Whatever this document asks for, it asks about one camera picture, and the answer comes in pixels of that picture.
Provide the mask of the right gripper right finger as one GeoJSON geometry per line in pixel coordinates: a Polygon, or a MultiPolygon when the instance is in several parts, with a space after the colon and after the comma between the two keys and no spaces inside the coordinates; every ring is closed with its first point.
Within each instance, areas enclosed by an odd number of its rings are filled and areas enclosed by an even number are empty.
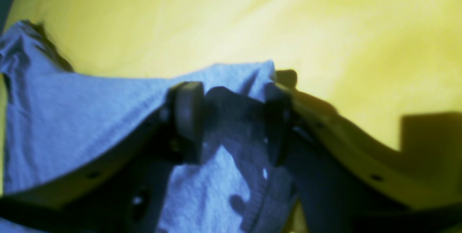
{"type": "Polygon", "coordinates": [[[268,83],[265,128],[310,233],[461,232],[461,113],[402,116],[394,150],[328,103],[268,83]]]}

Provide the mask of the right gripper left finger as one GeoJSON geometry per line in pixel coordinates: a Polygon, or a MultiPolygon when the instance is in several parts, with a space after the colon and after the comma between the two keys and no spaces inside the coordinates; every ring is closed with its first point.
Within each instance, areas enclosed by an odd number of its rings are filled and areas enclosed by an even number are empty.
{"type": "Polygon", "coordinates": [[[200,164],[201,82],[168,90],[164,104],[127,137],[83,167],[1,198],[1,218],[49,233],[152,233],[170,174],[200,164]]]}

